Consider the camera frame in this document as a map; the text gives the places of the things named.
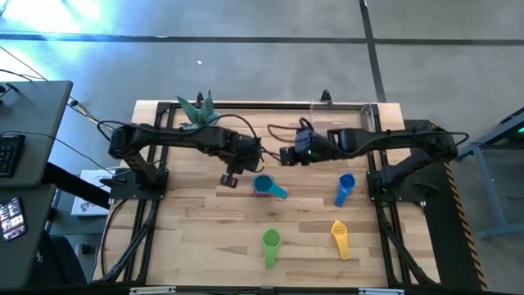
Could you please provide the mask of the blue measuring cup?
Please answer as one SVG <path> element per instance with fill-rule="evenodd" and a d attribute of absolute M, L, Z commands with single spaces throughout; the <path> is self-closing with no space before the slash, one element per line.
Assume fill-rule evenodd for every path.
<path fill-rule="evenodd" d="M 343 174 L 338 179 L 337 194 L 334 204 L 337 207 L 342 207 L 355 187 L 355 177 L 351 173 Z"/>

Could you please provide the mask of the green measuring cup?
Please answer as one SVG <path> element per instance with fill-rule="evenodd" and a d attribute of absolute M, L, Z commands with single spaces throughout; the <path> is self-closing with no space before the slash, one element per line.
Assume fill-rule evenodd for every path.
<path fill-rule="evenodd" d="M 278 249 L 281 246 L 281 235 L 276 229 L 267 229 L 262 235 L 264 249 L 264 266 L 267 270 L 275 267 Z"/>

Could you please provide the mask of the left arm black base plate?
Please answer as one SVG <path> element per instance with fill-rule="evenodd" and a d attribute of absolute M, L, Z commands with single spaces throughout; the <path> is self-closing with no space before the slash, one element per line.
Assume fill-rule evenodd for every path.
<path fill-rule="evenodd" d="M 165 196 L 169 171 L 158 169 L 152 179 L 137 175 L 134 170 L 120 168 L 104 181 L 111 188 L 110 198 L 123 200 L 161 200 Z"/>

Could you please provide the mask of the black desk leg bar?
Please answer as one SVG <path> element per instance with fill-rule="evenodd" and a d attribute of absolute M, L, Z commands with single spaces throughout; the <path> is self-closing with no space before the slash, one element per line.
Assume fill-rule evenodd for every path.
<path fill-rule="evenodd" d="M 110 194 L 94 184 L 63 170 L 59 166 L 48 162 L 45 166 L 41 182 L 43 184 L 54 184 L 60 190 L 81 197 L 99 207 L 109 209 Z"/>

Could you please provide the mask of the dark gray desk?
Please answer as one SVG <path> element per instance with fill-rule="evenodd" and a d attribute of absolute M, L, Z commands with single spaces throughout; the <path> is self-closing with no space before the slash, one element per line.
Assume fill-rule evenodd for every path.
<path fill-rule="evenodd" d="M 30 188 L 0 188 L 0 203 L 20 199 L 26 232 L 10 242 L 0 228 L 0 289 L 23 288 L 29 280 L 43 227 L 56 192 L 53 184 Z"/>
<path fill-rule="evenodd" d="M 41 182 L 73 83 L 7 82 L 0 98 L 0 135 L 22 134 L 25 144 L 12 178 L 0 188 L 30 187 Z"/>

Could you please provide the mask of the black aluminium table frame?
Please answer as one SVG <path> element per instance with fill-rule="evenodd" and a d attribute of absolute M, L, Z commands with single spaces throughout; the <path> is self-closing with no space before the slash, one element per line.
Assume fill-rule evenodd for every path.
<path fill-rule="evenodd" d="M 216 102 L 224 114 L 251 123 L 265 148 L 289 145 L 272 138 L 267 124 L 298 127 L 309 119 L 299 102 Z M 191 286 L 386 287 L 386 267 L 377 209 L 368 196 L 369 165 L 381 166 L 380 152 L 352 160 L 310 166 L 280 166 L 264 155 L 263 173 L 288 192 L 288 198 L 256 197 L 253 173 L 238 177 L 236 188 L 219 184 L 225 165 L 193 149 L 167 152 L 169 182 L 160 201 L 146 284 Z M 356 186 L 344 206 L 334 205 L 338 179 L 345 173 Z M 104 247 L 105 269 L 117 262 L 130 242 L 138 201 L 129 200 L 113 216 Z M 404 244 L 431 279 L 438 282 L 435 257 L 422 208 L 397 205 Z M 331 227 L 347 228 L 350 258 L 340 258 Z M 281 237 L 275 267 L 264 266 L 262 235 L 276 229 Z"/>

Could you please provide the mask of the teal measuring cup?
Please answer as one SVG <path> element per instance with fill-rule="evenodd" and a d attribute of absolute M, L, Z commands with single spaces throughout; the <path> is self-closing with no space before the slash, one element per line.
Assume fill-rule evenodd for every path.
<path fill-rule="evenodd" d="M 252 179 L 252 188 L 254 194 L 256 193 L 271 193 L 274 197 L 281 199 L 288 198 L 288 192 L 275 183 L 274 178 L 271 175 L 257 175 Z"/>

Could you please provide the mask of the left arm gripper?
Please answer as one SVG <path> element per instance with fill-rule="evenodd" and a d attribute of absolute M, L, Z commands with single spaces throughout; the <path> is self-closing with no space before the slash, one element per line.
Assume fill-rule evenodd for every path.
<path fill-rule="evenodd" d="M 227 175 L 222 175 L 220 183 L 223 186 L 236 188 L 238 179 L 235 174 L 241 175 L 244 170 L 257 172 L 261 158 L 260 138 L 247 135 L 238 135 L 233 140 L 233 155 L 227 160 Z"/>

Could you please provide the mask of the black keyboard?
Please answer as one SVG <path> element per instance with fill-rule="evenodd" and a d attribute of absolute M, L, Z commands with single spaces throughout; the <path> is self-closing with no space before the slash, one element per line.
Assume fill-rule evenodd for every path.
<path fill-rule="evenodd" d="M 0 178 L 12 178 L 25 144 L 22 134 L 0 135 Z"/>

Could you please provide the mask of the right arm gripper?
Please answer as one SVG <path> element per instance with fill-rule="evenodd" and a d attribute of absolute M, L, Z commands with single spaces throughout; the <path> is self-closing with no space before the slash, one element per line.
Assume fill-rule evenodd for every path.
<path fill-rule="evenodd" d="M 294 166 L 296 159 L 302 165 L 308 165 L 309 163 L 338 160 L 341 158 L 341 153 L 328 138 L 311 129 L 300 129 L 296 132 L 294 147 L 281 147 L 280 156 L 283 166 Z"/>

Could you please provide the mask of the black hazard-striped floor mat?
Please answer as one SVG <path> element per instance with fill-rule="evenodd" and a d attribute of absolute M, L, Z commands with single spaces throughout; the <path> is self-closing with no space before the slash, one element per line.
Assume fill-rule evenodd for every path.
<path fill-rule="evenodd" d="M 486 291 L 487 282 L 468 227 L 450 164 L 436 162 L 412 173 L 401 189 L 403 197 L 420 199 L 424 184 L 437 190 L 422 209 L 441 283 L 453 289 Z"/>

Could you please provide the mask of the blue-gray metal stand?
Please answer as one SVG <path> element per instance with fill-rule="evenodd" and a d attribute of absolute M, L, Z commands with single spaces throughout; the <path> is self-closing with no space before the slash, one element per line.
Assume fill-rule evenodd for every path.
<path fill-rule="evenodd" d="M 496 225 L 477 232 L 479 239 L 488 239 L 510 234 L 524 232 L 524 222 L 508 223 L 503 208 L 499 202 L 495 190 L 495 179 L 491 177 L 488 166 L 484 160 L 485 150 L 524 150 L 524 107 L 502 119 L 493 130 L 486 133 L 479 139 L 473 140 L 464 147 L 456 161 L 461 161 L 465 157 L 474 156 L 484 181 L 484 189 L 487 192 L 491 210 L 494 213 Z"/>

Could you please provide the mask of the yellow measuring cup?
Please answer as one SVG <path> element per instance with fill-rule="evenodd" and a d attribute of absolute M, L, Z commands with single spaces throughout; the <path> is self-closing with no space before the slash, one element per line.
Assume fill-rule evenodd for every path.
<path fill-rule="evenodd" d="M 340 220 L 335 220 L 331 227 L 331 234 L 334 237 L 340 258 L 343 261 L 348 260 L 350 258 L 350 250 L 346 226 Z"/>

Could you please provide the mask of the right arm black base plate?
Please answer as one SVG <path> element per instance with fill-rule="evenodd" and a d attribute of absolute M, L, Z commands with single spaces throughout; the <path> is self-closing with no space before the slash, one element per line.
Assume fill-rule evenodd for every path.
<path fill-rule="evenodd" d="M 422 188 L 416 188 L 413 180 L 404 180 L 401 184 L 386 186 L 382 184 L 379 171 L 366 174 L 369 198 L 374 202 L 425 202 Z"/>

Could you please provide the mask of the white booklet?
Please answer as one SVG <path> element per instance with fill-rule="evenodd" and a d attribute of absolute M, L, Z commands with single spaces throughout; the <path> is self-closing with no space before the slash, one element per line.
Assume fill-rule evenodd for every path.
<path fill-rule="evenodd" d="M 106 192 L 110 192 L 111 188 L 102 184 L 101 179 L 109 179 L 111 174 L 115 170 L 83 170 L 80 174 L 82 180 L 87 181 L 90 184 L 101 188 Z M 75 197 L 73 206 L 71 208 L 70 214 L 77 217 L 87 217 L 87 216 L 106 216 L 109 210 L 101 206 L 97 206 L 90 202 L 83 200 L 81 197 Z"/>

